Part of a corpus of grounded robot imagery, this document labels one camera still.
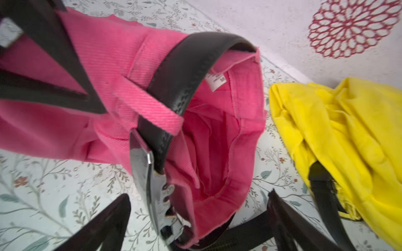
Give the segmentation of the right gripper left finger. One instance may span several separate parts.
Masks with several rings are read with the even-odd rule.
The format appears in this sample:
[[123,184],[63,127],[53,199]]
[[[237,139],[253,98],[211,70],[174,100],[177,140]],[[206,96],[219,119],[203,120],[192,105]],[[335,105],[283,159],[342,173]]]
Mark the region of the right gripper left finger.
[[120,251],[130,213],[129,196],[124,193],[56,250]]

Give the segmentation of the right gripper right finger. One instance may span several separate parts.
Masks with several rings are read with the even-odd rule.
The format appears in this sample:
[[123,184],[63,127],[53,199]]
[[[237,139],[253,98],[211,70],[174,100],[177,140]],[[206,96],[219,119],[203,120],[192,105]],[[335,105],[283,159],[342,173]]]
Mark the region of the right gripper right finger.
[[301,215],[293,210],[273,189],[267,204],[268,221],[279,251],[340,251]]

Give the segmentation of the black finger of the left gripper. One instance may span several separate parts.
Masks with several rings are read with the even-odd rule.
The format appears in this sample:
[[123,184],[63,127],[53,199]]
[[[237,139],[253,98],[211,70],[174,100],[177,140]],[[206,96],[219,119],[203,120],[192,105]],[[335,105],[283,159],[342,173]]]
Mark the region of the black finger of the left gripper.
[[70,76],[82,91],[1,70],[1,99],[105,114],[107,110],[81,64],[58,12],[67,12],[63,1],[1,1],[1,21],[13,21],[23,31],[23,36],[39,47],[40,54],[50,58],[51,63]]

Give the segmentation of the black leather belt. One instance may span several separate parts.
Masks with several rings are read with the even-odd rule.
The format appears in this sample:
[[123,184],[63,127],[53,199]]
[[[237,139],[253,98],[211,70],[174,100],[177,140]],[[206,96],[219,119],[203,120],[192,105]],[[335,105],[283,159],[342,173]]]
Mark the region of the black leather belt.
[[[256,52],[245,38],[230,33],[201,32],[187,36],[159,65],[147,94],[182,117],[208,71],[228,50]],[[140,116],[138,128],[130,133],[130,163],[152,226],[170,251],[179,251],[179,245],[188,241],[194,230],[181,222],[166,195],[174,188],[164,173],[172,139],[171,133]]]

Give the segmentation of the pink trousers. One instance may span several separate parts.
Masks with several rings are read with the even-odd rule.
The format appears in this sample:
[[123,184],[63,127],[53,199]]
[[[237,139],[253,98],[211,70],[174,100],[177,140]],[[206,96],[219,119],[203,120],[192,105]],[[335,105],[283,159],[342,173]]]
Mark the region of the pink trousers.
[[[265,127],[258,49],[225,52],[179,117],[146,90],[164,58],[189,35],[70,8],[58,17],[107,112],[1,99],[1,148],[22,155],[15,164],[28,155],[105,163],[133,177],[130,133],[144,116],[173,135],[164,173],[174,188],[166,195],[194,230],[179,251],[249,251],[270,239],[266,213],[229,228],[250,190]],[[82,91],[23,35],[1,47],[1,70]]]

